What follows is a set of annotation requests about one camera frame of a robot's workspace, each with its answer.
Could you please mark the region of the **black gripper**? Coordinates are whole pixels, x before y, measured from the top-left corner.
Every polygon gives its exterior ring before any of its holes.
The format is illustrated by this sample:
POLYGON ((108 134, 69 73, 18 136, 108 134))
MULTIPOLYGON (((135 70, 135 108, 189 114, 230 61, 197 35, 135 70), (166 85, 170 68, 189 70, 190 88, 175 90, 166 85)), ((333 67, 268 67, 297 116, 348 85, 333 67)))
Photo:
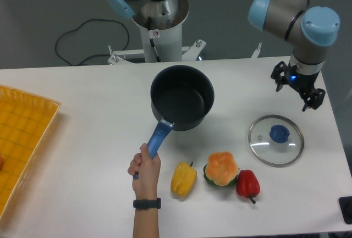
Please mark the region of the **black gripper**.
POLYGON ((275 81, 276 92, 279 92, 284 85, 289 85, 301 95, 304 101, 302 111, 308 108, 317 110, 322 105, 326 94, 325 90, 314 87, 319 72, 319 65, 290 62, 287 66, 281 61, 273 68, 271 79, 275 81))

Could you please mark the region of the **person's forearm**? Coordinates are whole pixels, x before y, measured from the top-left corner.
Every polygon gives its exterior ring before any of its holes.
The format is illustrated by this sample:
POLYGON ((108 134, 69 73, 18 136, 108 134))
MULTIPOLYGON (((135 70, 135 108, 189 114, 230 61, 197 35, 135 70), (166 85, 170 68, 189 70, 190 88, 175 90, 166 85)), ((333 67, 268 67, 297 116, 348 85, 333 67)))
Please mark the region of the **person's forearm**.
POLYGON ((143 237, 160 237, 157 208, 135 210, 133 238, 143 237))

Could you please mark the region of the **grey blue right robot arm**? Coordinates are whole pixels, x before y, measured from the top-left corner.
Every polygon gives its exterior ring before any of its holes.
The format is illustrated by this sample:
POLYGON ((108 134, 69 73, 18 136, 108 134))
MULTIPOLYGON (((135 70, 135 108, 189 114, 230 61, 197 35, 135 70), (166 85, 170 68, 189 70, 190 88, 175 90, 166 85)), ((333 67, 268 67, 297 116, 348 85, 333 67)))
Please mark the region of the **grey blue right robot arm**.
POLYGON ((279 62, 271 73, 280 91, 284 85, 304 101, 303 110, 321 106, 325 90, 315 88, 327 53, 340 28, 339 15, 328 7, 310 7, 313 0, 254 0, 248 21, 293 45, 288 63, 279 62))

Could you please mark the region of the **person's bare hand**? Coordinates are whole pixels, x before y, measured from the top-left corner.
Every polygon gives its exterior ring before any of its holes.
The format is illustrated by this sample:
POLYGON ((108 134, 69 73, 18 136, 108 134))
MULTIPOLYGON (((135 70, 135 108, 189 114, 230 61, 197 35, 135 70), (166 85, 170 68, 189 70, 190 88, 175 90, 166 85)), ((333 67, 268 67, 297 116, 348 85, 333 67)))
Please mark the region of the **person's bare hand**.
POLYGON ((132 188, 137 200, 156 200, 157 185, 161 170, 158 154, 150 157, 147 143, 143 143, 140 152, 130 162, 128 173, 133 177, 132 188))

